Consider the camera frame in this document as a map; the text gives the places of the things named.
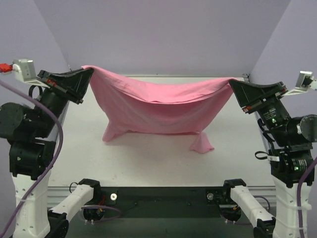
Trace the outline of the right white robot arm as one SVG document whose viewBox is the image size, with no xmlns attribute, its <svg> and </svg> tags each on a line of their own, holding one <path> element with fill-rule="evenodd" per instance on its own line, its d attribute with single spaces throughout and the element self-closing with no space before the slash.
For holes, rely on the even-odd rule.
<svg viewBox="0 0 317 238">
<path fill-rule="evenodd" d="M 254 237 L 304 238 L 317 164 L 311 154 L 317 141 L 317 117 L 291 117 L 281 101 L 288 93 L 282 82 L 258 85 L 231 79 L 229 85 L 243 112 L 259 115 L 258 126 L 269 149 L 256 152 L 255 157 L 270 164 L 276 213 L 263 208 L 241 179 L 224 182 L 225 197 L 246 215 Z"/>
</svg>

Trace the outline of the pink t-shirt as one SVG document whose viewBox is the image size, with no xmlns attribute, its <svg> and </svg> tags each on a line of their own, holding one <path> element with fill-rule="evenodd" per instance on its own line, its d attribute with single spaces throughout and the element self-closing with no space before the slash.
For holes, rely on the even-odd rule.
<svg viewBox="0 0 317 238">
<path fill-rule="evenodd" d="M 102 140 L 110 142 L 129 132 L 195 135 L 191 151 L 214 150 L 204 129 L 230 99 L 230 78 L 184 84 L 158 84 L 132 79 L 103 68 L 93 69 L 90 86 L 108 118 Z"/>
</svg>

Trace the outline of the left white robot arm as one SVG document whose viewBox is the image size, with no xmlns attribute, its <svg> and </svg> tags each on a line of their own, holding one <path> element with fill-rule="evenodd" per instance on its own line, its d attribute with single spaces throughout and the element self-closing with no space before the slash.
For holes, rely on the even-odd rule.
<svg viewBox="0 0 317 238">
<path fill-rule="evenodd" d="M 0 136 L 10 144 L 9 170 L 15 186 L 16 208 L 9 220 L 15 223 L 15 238 L 63 238 L 82 207 L 102 199 L 100 183 L 85 178 L 60 204 L 47 208 L 49 178 L 64 138 L 59 117 L 69 102 L 83 102 L 93 72 L 42 70 L 30 86 L 39 88 L 37 98 L 2 84 L 34 104 L 31 108 L 9 102 L 0 108 Z"/>
</svg>

